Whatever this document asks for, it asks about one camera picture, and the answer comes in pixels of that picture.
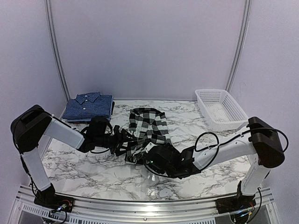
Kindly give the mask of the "black white plaid shirt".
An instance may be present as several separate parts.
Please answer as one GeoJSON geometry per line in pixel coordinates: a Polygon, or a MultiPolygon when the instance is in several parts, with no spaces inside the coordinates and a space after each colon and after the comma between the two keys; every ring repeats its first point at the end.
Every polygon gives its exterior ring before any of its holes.
{"type": "Polygon", "coordinates": [[[136,140],[128,143],[125,156],[127,163],[143,164],[145,147],[150,142],[155,145],[171,143],[166,115],[155,108],[130,110],[128,130],[136,140]]]}

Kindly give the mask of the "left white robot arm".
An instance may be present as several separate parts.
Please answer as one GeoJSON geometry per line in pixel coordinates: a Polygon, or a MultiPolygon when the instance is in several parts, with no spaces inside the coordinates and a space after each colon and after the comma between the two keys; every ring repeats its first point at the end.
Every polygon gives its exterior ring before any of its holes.
{"type": "Polygon", "coordinates": [[[96,147],[101,147],[112,154],[122,149],[125,143],[136,140],[128,131],[118,125],[112,126],[101,116],[92,118],[89,125],[79,131],[40,105],[30,107],[17,117],[11,124],[11,133],[36,198],[50,208],[59,204],[59,197],[46,174],[38,149],[43,138],[56,139],[81,153],[93,152],[96,147]]]}

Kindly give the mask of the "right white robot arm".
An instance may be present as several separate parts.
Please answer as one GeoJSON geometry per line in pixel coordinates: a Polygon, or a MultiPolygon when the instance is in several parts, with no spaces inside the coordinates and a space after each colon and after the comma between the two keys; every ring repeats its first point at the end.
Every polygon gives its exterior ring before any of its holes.
{"type": "Polygon", "coordinates": [[[241,209],[254,198],[257,188],[271,169],[285,161],[285,147],[279,135],[282,131],[271,127],[258,117],[249,118],[246,127],[233,137],[224,138],[216,145],[203,150],[196,147],[174,150],[162,163],[162,170],[172,178],[185,178],[199,174],[216,164],[241,156],[250,155],[253,162],[246,176],[239,182],[237,195],[232,197],[232,206],[241,209]]]}

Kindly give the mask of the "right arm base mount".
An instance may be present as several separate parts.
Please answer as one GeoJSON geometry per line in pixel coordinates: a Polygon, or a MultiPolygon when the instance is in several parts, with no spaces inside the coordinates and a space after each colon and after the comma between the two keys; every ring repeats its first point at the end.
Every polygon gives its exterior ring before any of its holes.
{"type": "Polygon", "coordinates": [[[231,196],[219,198],[215,201],[215,203],[219,214],[243,210],[250,208],[252,205],[256,205],[254,196],[231,196]]]}

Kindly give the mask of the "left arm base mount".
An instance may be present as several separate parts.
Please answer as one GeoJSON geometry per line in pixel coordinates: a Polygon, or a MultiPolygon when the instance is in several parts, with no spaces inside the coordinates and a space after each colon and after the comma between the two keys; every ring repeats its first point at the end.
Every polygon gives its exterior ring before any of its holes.
{"type": "Polygon", "coordinates": [[[34,199],[34,204],[50,208],[55,212],[66,211],[72,212],[74,205],[74,198],[68,196],[61,196],[57,194],[49,196],[38,196],[34,199]]]}

